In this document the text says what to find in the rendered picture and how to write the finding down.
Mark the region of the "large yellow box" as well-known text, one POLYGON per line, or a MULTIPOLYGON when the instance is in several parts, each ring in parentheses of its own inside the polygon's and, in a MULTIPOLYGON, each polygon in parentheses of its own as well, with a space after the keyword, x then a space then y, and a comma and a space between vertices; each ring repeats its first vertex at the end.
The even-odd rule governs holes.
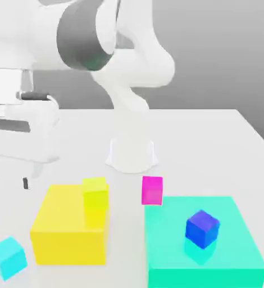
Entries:
POLYGON ((85 210, 79 184, 49 186, 30 230, 38 265, 106 263, 110 212, 85 210))

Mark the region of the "small blue cube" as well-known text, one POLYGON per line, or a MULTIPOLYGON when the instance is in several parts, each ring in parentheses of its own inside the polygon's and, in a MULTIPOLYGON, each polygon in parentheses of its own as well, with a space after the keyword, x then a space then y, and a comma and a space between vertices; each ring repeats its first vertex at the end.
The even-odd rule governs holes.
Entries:
POLYGON ((220 221, 204 210, 199 210, 186 221, 185 237, 205 249, 218 237, 220 221))

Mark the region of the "large turquoise box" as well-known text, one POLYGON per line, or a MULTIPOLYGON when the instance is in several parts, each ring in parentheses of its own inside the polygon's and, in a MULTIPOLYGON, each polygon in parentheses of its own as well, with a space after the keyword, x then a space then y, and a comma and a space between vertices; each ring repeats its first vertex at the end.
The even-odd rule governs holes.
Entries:
POLYGON ((232 197, 165 196, 144 208, 147 288, 263 288, 264 260, 232 197), (205 249, 185 237, 204 210, 220 222, 205 249))

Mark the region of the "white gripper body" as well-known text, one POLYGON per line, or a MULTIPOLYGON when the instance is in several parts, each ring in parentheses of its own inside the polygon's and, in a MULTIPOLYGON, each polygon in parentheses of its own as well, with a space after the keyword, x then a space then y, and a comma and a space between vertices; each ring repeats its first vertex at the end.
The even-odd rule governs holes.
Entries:
POLYGON ((6 105, 4 120, 27 122, 29 132, 0 129, 0 156, 36 163, 48 163, 56 157, 52 148, 53 130, 59 120, 56 101, 22 101, 6 105))

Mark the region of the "small lime yellow cube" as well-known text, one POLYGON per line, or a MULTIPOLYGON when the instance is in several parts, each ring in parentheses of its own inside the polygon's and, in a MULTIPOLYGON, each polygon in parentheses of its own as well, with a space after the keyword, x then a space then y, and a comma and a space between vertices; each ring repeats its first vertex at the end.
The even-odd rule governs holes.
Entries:
POLYGON ((83 199, 87 209, 108 209, 109 194, 105 177, 83 179, 83 199))

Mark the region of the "small magenta cube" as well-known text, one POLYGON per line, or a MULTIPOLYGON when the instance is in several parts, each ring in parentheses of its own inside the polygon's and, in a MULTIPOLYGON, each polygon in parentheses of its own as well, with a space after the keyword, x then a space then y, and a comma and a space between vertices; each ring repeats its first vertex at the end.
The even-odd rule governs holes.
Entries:
POLYGON ((142 205, 162 205, 163 178, 143 176, 142 178, 142 205))

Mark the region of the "small cyan cube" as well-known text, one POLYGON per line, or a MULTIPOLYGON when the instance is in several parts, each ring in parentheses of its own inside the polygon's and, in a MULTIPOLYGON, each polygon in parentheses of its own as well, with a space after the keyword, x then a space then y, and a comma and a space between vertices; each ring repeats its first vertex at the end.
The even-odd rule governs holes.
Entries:
POLYGON ((28 265, 24 248, 13 238, 0 241, 0 277, 8 280, 28 265))

